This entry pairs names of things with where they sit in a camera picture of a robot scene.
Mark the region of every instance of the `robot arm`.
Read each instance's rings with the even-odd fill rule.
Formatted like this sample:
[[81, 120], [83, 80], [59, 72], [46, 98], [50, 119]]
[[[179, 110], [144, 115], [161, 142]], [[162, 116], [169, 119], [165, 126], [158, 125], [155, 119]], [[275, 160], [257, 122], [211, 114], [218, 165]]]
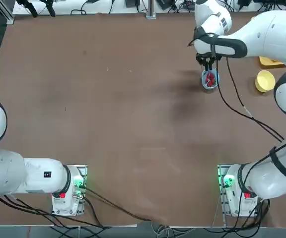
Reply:
[[[0, 140], [7, 128], [7, 116], [0, 103]], [[63, 165], [49, 158], [23, 158], [0, 149], [0, 195], [51, 193], [53, 213], [83, 214], [86, 166]]]
[[194, 46], [201, 55], [230, 58], [265, 56], [286, 64], [286, 11], [268, 11], [225, 36], [231, 28], [229, 12], [215, 0], [197, 0]]
[[[261, 13], [235, 33], [224, 35], [231, 28], [229, 12], [215, 0], [197, 0], [195, 20], [193, 45], [198, 52], [197, 59], [200, 63], [210, 62], [210, 68], [212, 59], [221, 57], [265, 56], [286, 64], [286, 11]], [[286, 73], [275, 85], [274, 98], [286, 114]], [[272, 156], [255, 166], [249, 175], [255, 163], [232, 165], [227, 171], [222, 183], [232, 216], [248, 216], [257, 197], [268, 199], [286, 194], [286, 147], [276, 153], [273, 151], [270, 151]]]

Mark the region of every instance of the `cable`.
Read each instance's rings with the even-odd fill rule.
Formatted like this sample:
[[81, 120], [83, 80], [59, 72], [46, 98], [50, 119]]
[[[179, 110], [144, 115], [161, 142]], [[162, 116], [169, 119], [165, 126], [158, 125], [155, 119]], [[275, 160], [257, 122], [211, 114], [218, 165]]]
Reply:
[[[34, 214], [34, 215], [41, 215], [41, 214], [38, 214], [36, 212], [32, 212], [31, 210], [25, 210], [23, 208], [20, 208], [20, 207], [16, 207], [14, 205], [11, 205], [9, 203], [7, 203], [6, 201], [4, 201], [3, 199], [0, 198], [0, 202], [5, 204], [6, 206], [8, 207], [11, 207], [11, 208], [14, 208], [16, 210], [19, 210], [19, 211], [23, 211], [23, 212], [26, 212], [26, 213], [30, 213], [30, 214]], [[64, 218], [64, 219], [68, 219], [68, 220], [71, 220], [71, 221], [75, 221], [75, 222], [80, 222], [80, 223], [84, 223], [84, 224], [87, 224], [87, 225], [90, 225], [90, 226], [94, 226], [94, 227], [98, 227], [98, 228], [101, 228], [95, 224], [92, 224], [92, 223], [89, 223], [89, 222], [85, 222], [85, 221], [81, 221], [81, 220], [78, 220], [78, 219], [74, 219], [74, 218], [71, 218], [71, 217], [67, 217], [67, 216], [62, 216], [62, 215], [58, 215], [58, 214], [50, 214], [50, 213], [47, 213], [45, 215], [48, 215], [48, 216], [53, 216], [53, 217], [61, 217], [61, 218]]]
[[62, 237], [64, 237], [68, 232], [70, 232], [71, 230], [66, 230], [63, 234], [61, 234], [60, 235], [60, 237], [58, 237], [58, 238], [62, 238]]
[[147, 9], [147, 7], [146, 7], [146, 5], [145, 5], [144, 0], [142, 0], [142, 3], [143, 3], [143, 6], [144, 6], [145, 11], [148, 12], [148, 9]]
[[86, 198], [86, 197], [84, 197], [84, 200], [89, 204], [89, 206], [90, 206], [90, 208], [91, 208], [91, 210], [92, 210], [93, 216], [94, 216], [94, 218], [95, 218], [97, 224], [98, 224], [100, 227], [104, 228], [104, 226], [100, 223], [100, 221], [99, 221], [99, 219], [98, 219], [98, 217], [97, 217], [97, 214], [95, 213], [94, 207], [93, 207], [92, 203], [90, 202], [90, 200], [89, 200], [88, 198]]
[[82, 6], [81, 6], [80, 9], [73, 9], [73, 10], [71, 10], [70, 16], [72, 15], [72, 13], [73, 13], [74, 11], [79, 11], [81, 15], [86, 15], [87, 12], [86, 12], [85, 10], [83, 10], [83, 7], [84, 7], [87, 3], [89, 3], [89, 1], [85, 1], [85, 2], [82, 4]]
[[261, 6], [257, 11], [260, 11], [260, 10], [265, 6], [265, 4], [266, 4], [266, 3], [263, 2], [263, 3], [262, 3], [262, 6]]
[[[16, 198], [16, 200], [19, 201], [19, 202], [21, 202], [22, 204], [24, 204], [24, 206], [23, 206], [23, 205], [20, 205], [20, 204], [18, 204], [18, 203], [13, 202], [7, 195], [4, 195], [4, 197], [6, 198], [6, 200], [7, 200], [8, 202], [10, 202], [11, 204], [13, 204], [14, 206], [21, 207], [21, 208], [29, 208], [30, 210], [34, 210], [35, 212], [39, 213], [39, 214], [42, 215], [44, 218], [46, 218], [48, 221], [50, 221], [53, 225], [58, 226], [58, 225], [57, 225], [56, 223], [54, 223], [51, 219], [49, 219], [46, 215], [43, 215], [42, 213], [40, 213], [40, 212], [43, 212], [43, 213], [47, 214], [47, 212], [45, 212], [45, 211], [43, 211], [43, 210], [41, 210], [41, 209], [32, 208], [31, 206], [29, 206], [28, 204], [26, 204], [25, 202], [23, 202], [23, 201], [20, 200], [20, 199], [17, 199], [17, 198]], [[68, 229], [68, 230], [70, 229], [69, 227], [65, 226], [58, 218], [56, 218], [56, 217], [53, 217], [53, 218], [55, 218], [55, 219], [59, 222], [59, 224], [62, 225], [62, 227], [66, 228], [66, 229]]]
[[68, 238], [73, 238], [73, 237], [71, 237], [71, 236], [68, 236], [67, 235], [67, 232], [69, 232], [70, 230], [68, 230], [68, 231], [66, 231], [66, 232], [61, 232], [61, 231], [58, 231], [58, 230], [56, 230], [55, 228], [53, 228], [53, 227], [49, 227], [50, 229], [52, 229], [52, 230], [54, 230], [54, 231], [56, 231], [56, 232], [58, 232], [58, 233], [60, 233], [60, 234], [62, 234], [60, 237], [68, 237]]
[[93, 235], [91, 235], [91, 236], [89, 236], [89, 237], [85, 237], [85, 238], [97, 237], [101, 232], [103, 232], [103, 231], [105, 231], [105, 230], [107, 230], [107, 229], [110, 229], [110, 228], [106, 228], [106, 229], [104, 229], [104, 230], [101, 230], [101, 231], [99, 231], [99, 232], [97, 232], [97, 233], [95, 233], [95, 234], [93, 234]]
[[93, 232], [92, 230], [88, 229], [87, 227], [81, 227], [82, 229], [90, 232], [93, 236], [97, 237], [97, 238], [101, 238], [97, 233]]
[[169, 13], [171, 10], [176, 11], [178, 8], [176, 6], [177, 0], [175, 0], [174, 4], [172, 4], [172, 6], [169, 8], [168, 12]]
[[229, 11], [234, 11], [234, 8], [231, 7], [231, 5], [228, 3], [227, 0], [226, 0], [226, 1], [218, 0], [218, 1], [221, 2], [221, 3], [223, 3], [223, 4], [225, 4], [225, 5], [227, 5], [228, 8], [229, 8]]
[[86, 190], [88, 190], [88, 191], [90, 191], [90, 192], [92, 192], [93, 194], [95, 194], [95, 195], [98, 196], [99, 198], [101, 198], [101, 199], [103, 199], [104, 201], [108, 202], [108, 203], [109, 203], [110, 205], [112, 205], [113, 207], [115, 207], [115, 208], [117, 208], [117, 209], [123, 211], [124, 213], [130, 215], [131, 217], [134, 217], [134, 218], [136, 218], [136, 219], [138, 219], [138, 220], [141, 220], [141, 221], [150, 221], [150, 219], [146, 219], [146, 218], [142, 218], [142, 217], [139, 217], [139, 216], [137, 216], [137, 215], [134, 215], [133, 213], [131, 213], [131, 212], [125, 210], [124, 208], [122, 208], [122, 207], [116, 205], [115, 203], [109, 201], [108, 199], [104, 198], [103, 196], [101, 196], [100, 194], [98, 194], [98, 193], [96, 193], [95, 191], [91, 190], [90, 188], [87, 188], [87, 187], [85, 187], [85, 186], [79, 186], [79, 187], [80, 187], [80, 188], [83, 188], [83, 189], [86, 189]]
[[110, 10], [109, 10], [109, 14], [110, 14], [111, 11], [112, 11], [113, 3], [114, 3], [114, 0], [111, 1], [111, 7], [110, 7]]
[[44, 7], [44, 9], [40, 13], [38, 13], [38, 15], [40, 15], [45, 9], [46, 9], [46, 6]]
[[228, 60], [228, 57], [226, 57], [226, 60], [227, 60], [227, 67], [228, 67], [228, 71], [229, 71], [229, 75], [230, 75], [230, 78], [232, 80], [232, 83], [233, 83], [233, 87], [236, 91], [236, 94], [237, 94], [237, 97], [238, 97], [238, 100], [240, 102], [240, 104], [242, 105], [242, 107], [247, 111], [247, 113], [249, 114], [249, 119], [253, 120], [254, 122], [256, 122], [263, 130], [265, 130], [267, 133], [269, 133], [271, 136], [273, 136], [277, 141], [279, 142], [282, 142], [280, 139], [278, 139], [274, 134], [272, 134], [270, 131], [268, 131], [264, 126], [266, 126], [267, 128], [269, 128], [271, 131], [273, 131], [277, 136], [279, 136], [282, 140], [284, 140], [284, 137], [281, 136], [276, 130], [274, 130], [272, 127], [268, 126], [267, 124], [255, 119], [251, 113], [246, 109], [246, 107], [244, 106], [244, 104], [242, 103], [242, 100], [239, 96], [239, 93], [238, 93], [238, 89], [237, 89], [237, 86], [236, 86], [236, 83], [235, 83], [235, 80], [232, 76], [232, 73], [231, 73], [231, 70], [230, 70], [230, 65], [229, 65], [229, 60]]
[[[13, 204], [13, 205], [15, 205], [15, 206], [23, 207], [23, 208], [27, 208], [27, 209], [31, 209], [31, 210], [36, 211], [36, 212], [38, 213], [38, 215], [41, 215], [41, 216], [45, 217], [47, 220], [49, 220], [51, 223], [53, 223], [56, 227], [64, 227], [64, 228], [68, 229], [68, 231], [70, 231], [70, 230], [75, 230], [75, 229], [78, 228], [78, 227], [69, 228], [69, 227], [65, 226], [63, 223], [61, 223], [60, 220], [56, 217], [55, 214], [50, 214], [50, 213], [47, 213], [47, 212], [45, 212], [45, 211], [43, 211], [43, 210], [41, 210], [41, 209], [33, 208], [33, 207], [29, 206], [28, 204], [26, 204], [25, 202], [21, 201], [20, 199], [16, 199], [16, 200], [18, 200], [19, 202], [23, 203], [25, 206], [22, 206], [22, 205], [20, 205], [20, 204], [17, 204], [17, 203], [15, 203], [15, 202], [13, 202], [13, 201], [10, 200], [6, 195], [4, 195], [4, 197], [5, 197], [11, 204]], [[48, 217], [46, 217], [46, 215], [55, 218], [62, 226], [58, 226], [57, 224], [55, 224], [55, 223], [54, 223], [53, 221], [51, 221]], [[92, 233], [92, 236], [91, 236], [91, 237], [96, 236], [97, 238], [101, 238], [100, 236], [98, 236], [98, 234], [101, 233], [101, 232], [104, 231], [104, 230], [107, 230], [107, 229], [111, 228], [111, 227], [102, 228], [103, 230], [101, 230], [101, 231], [98, 232], [98, 233], [95, 233], [95, 232], [91, 231], [90, 229], [88, 229], [88, 228], [86, 228], [86, 227], [81, 227], [81, 228], [84, 229], [84, 230], [86, 230], [86, 231], [88, 231], [88, 232], [91, 232], [91, 233]], [[61, 233], [61, 232], [59, 232], [59, 231], [57, 231], [57, 232], [59, 232], [59, 233], [62, 234], [60, 237], [62, 237], [62, 236], [70, 237], [70, 236], [67, 236], [67, 235], [66, 235], [66, 233], [67, 233], [68, 231], [66, 231], [65, 233]]]

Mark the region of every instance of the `small red object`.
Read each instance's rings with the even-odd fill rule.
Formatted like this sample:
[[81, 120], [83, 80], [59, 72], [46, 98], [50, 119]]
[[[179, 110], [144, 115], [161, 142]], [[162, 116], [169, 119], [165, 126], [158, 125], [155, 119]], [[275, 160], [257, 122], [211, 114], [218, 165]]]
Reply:
[[250, 193], [248, 193], [248, 192], [244, 192], [243, 195], [244, 195], [245, 198], [251, 197]]

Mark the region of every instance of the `brown table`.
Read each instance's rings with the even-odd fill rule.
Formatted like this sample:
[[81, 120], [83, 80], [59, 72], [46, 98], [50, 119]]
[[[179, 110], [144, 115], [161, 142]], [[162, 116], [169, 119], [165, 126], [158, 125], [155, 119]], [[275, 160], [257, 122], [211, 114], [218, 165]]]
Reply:
[[[233, 31], [253, 13], [235, 13]], [[0, 148], [24, 157], [88, 164], [91, 188], [133, 213], [173, 226], [210, 226], [217, 164], [253, 162], [277, 142], [199, 85], [192, 14], [31, 17], [7, 27], [0, 50], [0, 102], [8, 130]], [[251, 113], [286, 135], [272, 93], [259, 94], [257, 58], [231, 59]], [[271, 70], [278, 78], [285, 69]], [[223, 59], [221, 88], [241, 110]], [[48, 195], [21, 198], [49, 209]], [[92, 199], [104, 224], [137, 220]], [[286, 227], [286, 196], [265, 226]], [[78, 217], [94, 222], [90, 211]], [[0, 224], [48, 221], [0, 204]], [[222, 226], [221, 207], [215, 226]]]

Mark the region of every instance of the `yellow cup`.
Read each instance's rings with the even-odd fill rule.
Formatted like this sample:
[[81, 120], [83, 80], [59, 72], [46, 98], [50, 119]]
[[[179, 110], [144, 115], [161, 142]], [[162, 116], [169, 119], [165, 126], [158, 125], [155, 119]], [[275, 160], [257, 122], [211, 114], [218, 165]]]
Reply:
[[260, 92], [265, 93], [274, 89], [275, 84], [276, 84], [276, 79], [269, 71], [261, 70], [258, 73], [255, 85]]

